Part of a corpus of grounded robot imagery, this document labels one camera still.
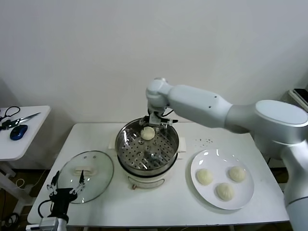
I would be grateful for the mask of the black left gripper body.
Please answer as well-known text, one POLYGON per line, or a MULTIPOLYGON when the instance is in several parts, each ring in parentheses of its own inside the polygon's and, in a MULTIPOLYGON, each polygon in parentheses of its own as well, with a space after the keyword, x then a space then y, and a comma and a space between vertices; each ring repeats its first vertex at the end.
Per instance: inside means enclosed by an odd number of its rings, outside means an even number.
POLYGON ((67 211, 69 204, 77 199, 77 194, 74 193, 73 188, 56 189, 56 194, 50 196, 53 202, 53 207, 49 217, 68 218, 67 211))

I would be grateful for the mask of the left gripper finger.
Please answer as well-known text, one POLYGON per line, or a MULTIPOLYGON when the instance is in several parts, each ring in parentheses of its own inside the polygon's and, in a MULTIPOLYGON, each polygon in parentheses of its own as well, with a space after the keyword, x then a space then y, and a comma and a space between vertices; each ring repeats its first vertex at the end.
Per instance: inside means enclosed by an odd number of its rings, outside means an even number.
POLYGON ((53 176, 51 183, 47 185, 47 190, 49 196, 53 196, 57 194, 57 182, 60 175, 60 171, 57 171, 56 174, 53 176))
POLYGON ((85 188, 85 182, 84 182, 84 170, 81 171, 78 186, 75 187, 70 191, 71 194, 77 195, 79 192, 81 192, 85 188))

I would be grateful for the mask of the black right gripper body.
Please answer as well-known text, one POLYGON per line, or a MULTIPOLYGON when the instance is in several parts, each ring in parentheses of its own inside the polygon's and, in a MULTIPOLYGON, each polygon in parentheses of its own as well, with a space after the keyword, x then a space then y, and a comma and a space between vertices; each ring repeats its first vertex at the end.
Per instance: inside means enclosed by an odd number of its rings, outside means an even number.
POLYGON ((149 124, 150 125, 159 125, 160 120, 163 118, 164 110, 155 111, 152 109, 148 109, 149 114, 149 124))

